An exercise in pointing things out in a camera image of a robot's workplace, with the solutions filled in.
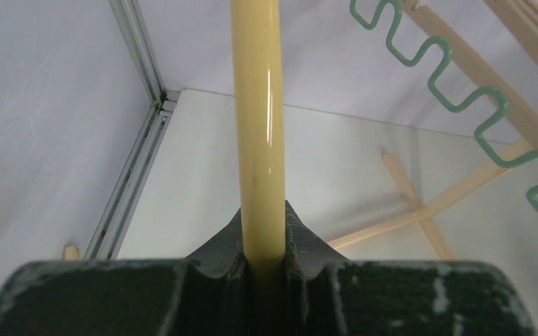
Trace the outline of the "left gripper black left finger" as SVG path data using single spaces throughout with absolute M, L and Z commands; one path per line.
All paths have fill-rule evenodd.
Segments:
M 0 335 L 246 335 L 241 218 L 183 259 L 38 261 L 0 289 Z

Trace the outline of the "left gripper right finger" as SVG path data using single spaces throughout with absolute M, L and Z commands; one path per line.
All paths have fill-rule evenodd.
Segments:
M 534 335 L 496 267 L 444 260 L 352 261 L 286 207 L 284 316 L 296 335 Z

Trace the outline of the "aluminium enclosure frame post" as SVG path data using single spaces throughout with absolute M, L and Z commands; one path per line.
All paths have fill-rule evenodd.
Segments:
M 166 102 L 177 102 L 180 96 L 177 91 L 167 90 L 164 84 L 140 3 L 109 3 L 145 89 L 149 107 L 146 114 L 139 118 L 139 132 L 134 137 L 120 176 L 83 254 L 86 260 L 112 260 L 117 257 L 172 117 L 172 111 L 165 110 L 163 106 Z

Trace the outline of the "wooden clothes rack frame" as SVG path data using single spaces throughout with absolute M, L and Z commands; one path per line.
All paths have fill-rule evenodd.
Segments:
M 538 115 L 429 6 L 421 5 L 418 1 L 393 1 L 392 6 L 394 7 L 394 18 L 387 31 L 387 49 L 404 66 L 412 67 L 424 57 L 430 46 L 436 45 L 441 48 L 443 57 L 440 65 L 429 77 L 428 88 L 448 111 L 459 113 L 483 96 L 488 96 L 497 105 L 495 113 L 479 125 L 474 132 L 476 142 L 483 147 L 485 153 L 490 156 L 490 160 L 462 180 L 451 185 L 430 202 L 424 203 L 418 197 L 399 161 L 393 154 L 385 151 L 382 154 L 382 162 L 395 182 L 400 195 L 410 207 L 410 211 L 402 216 L 333 239 L 329 242 L 329 246 L 339 251 L 417 223 L 437 256 L 444 260 L 452 260 L 455 255 L 440 229 L 434 223 L 435 216 L 498 179 L 510 169 L 538 158 Z M 392 44 L 403 15 L 410 16 L 414 23 L 427 33 L 427 39 L 412 59 L 403 56 Z M 476 90 L 458 106 L 452 106 L 435 85 L 436 79 L 450 63 L 456 63 L 477 86 Z M 149 173 L 159 149 L 161 134 L 170 125 L 171 117 L 179 100 L 180 93 L 170 91 L 164 102 L 155 105 L 156 111 L 142 129 L 139 140 L 132 149 L 123 174 L 87 250 L 81 252 L 79 247 L 75 245 L 66 246 L 63 252 L 65 259 L 109 260 L 116 256 L 128 228 L 128 222 L 133 217 L 137 198 L 141 195 L 146 175 Z M 519 140 L 503 152 L 497 153 L 491 148 L 483 134 L 502 118 L 509 116 L 510 108 L 516 108 L 516 118 L 525 123 L 525 128 L 520 131 Z M 527 200 L 538 213 L 538 186 L 528 190 Z

